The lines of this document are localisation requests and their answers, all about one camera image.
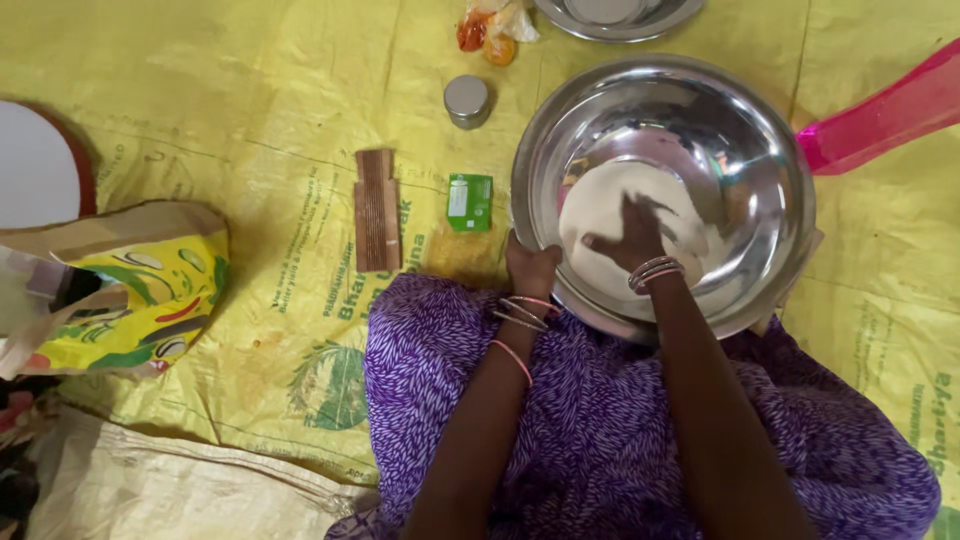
paper bag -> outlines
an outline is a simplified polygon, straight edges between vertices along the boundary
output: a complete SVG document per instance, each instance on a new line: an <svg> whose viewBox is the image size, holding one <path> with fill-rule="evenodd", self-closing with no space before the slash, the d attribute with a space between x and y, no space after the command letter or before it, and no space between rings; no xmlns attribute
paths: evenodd
<svg viewBox="0 0 960 540"><path fill-rule="evenodd" d="M0 246L104 279L100 290L13 331L0 348L4 379L161 373L200 335L227 282L227 223L193 203L156 201L0 231Z"/></svg>

stainless steel bowl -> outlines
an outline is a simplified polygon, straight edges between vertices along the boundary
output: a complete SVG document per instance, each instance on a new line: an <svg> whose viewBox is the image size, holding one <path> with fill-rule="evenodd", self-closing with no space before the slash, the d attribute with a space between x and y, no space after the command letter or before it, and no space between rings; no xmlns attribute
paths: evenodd
<svg viewBox="0 0 960 540"><path fill-rule="evenodd" d="M534 0L574 36L611 43L652 39L684 22L704 0Z"/></svg>
<svg viewBox="0 0 960 540"><path fill-rule="evenodd" d="M729 255L692 291L718 337L769 315L799 277L814 230L809 169L786 122L729 73L646 55L598 65L558 88L516 151L512 214L520 241L560 244L563 178L609 160L671 172L704 222L717 227ZM618 301L567 262L557 274L554 296L583 321L656 341L656 327L644 322L654 319L649 298Z"/></svg>

hand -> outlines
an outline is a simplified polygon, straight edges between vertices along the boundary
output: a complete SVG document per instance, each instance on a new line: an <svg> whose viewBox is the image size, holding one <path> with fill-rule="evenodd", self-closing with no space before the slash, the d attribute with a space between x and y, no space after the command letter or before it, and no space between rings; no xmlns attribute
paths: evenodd
<svg viewBox="0 0 960 540"><path fill-rule="evenodd" d="M532 252L520 244L516 232L510 231L506 259L515 294L544 301L550 299L553 281L557 278L557 265L564 260L564 250L560 246Z"/></svg>
<svg viewBox="0 0 960 540"><path fill-rule="evenodd" d="M654 213L657 203L647 197L631 199L624 192L620 212L623 214L623 239L611 240L594 233L584 234L582 241L591 250L613 259L617 266L633 272L651 258L663 257L660 220Z"/></svg>

wooden comb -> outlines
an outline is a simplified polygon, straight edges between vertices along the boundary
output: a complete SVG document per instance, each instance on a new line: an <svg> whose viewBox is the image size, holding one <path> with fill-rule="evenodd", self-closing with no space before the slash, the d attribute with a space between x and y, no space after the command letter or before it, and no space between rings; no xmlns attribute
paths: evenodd
<svg viewBox="0 0 960 540"><path fill-rule="evenodd" d="M357 231L357 272L398 270L400 231L396 221L393 150L356 153L353 220Z"/></svg>

person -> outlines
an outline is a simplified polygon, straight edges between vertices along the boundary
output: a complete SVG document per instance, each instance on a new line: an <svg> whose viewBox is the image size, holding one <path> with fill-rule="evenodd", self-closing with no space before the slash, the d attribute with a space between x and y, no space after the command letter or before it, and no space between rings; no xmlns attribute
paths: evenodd
<svg viewBox="0 0 960 540"><path fill-rule="evenodd" d="M660 223L626 195L621 211L621 240L583 241L634 272L664 256ZM547 318L559 247L510 233L505 257L506 320L503 295L423 275L378 298L381 500L326 538L920 538L932 523L923 456L776 319L721 343L682 274L659 272L643 283L650 351Z"/></svg>

